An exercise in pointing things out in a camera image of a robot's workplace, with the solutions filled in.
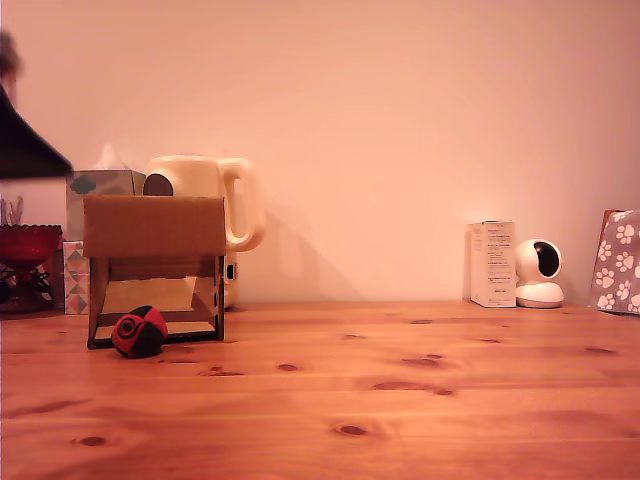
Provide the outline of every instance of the wall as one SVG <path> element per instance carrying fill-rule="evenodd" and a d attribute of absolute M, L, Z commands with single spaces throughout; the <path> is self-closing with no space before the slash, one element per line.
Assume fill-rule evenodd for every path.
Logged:
<path fill-rule="evenodd" d="M 586 302 L 602 212 L 640 206 L 640 2 L 4 0 L 19 109 L 76 168 L 111 142 L 242 156 L 268 235 L 243 301 L 460 298 L 465 224 L 513 219 Z M 25 221 L 65 222 L 60 182 Z"/>

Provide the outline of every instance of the security camera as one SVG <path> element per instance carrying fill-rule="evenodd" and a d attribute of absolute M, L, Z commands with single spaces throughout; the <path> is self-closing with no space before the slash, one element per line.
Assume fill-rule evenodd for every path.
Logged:
<path fill-rule="evenodd" d="M 521 307 L 556 308 L 562 305 L 564 294 L 557 283 L 562 267 L 562 255 L 547 240 L 527 240 L 516 249 L 516 303 Z"/>

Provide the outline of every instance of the small cardboard box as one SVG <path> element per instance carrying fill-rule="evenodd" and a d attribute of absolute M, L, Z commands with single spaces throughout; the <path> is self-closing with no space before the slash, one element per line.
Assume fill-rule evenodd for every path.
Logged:
<path fill-rule="evenodd" d="M 158 308 L 170 339 L 224 339 L 223 198 L 87 195 L 84 212 L 89 348 L 111 343 L 128 302 Z"/>
<path fill-rule="evenodd" d="M 64 313 L 89 314 L 89 259 L 83 255 L 84 242 L 64 242 Z"/>
<path fill-rule="evenodd" d="M 483 307 L 516 306 L 515 223 L 471 225 L 471 300 Z"/>
<path fill-rule="evenodd" d="M 84 240 L 85 195 L 142 195 L 146 175 L 133 170 L 78 170 L 67 179 L 67 240 Z"/>

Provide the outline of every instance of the black lamp shade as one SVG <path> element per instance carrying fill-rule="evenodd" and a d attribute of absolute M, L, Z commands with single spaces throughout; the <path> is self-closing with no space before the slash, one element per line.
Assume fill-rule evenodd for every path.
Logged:
<path fill-rule="evenodd" d="M 72 173 L 69 161 L 18 115 L 0 86 L 0 180 L 66 177 Z"/>

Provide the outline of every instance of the red and black ball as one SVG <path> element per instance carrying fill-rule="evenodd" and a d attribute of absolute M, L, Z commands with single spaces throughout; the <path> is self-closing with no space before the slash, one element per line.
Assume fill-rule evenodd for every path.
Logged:
<path fill-rule="evenodd" d="M 111 333 L 113 346 L 124 357 L 145 358 L 162 352 L 169 334 L 160 311 L 150 305 L 123 315 Z"/>

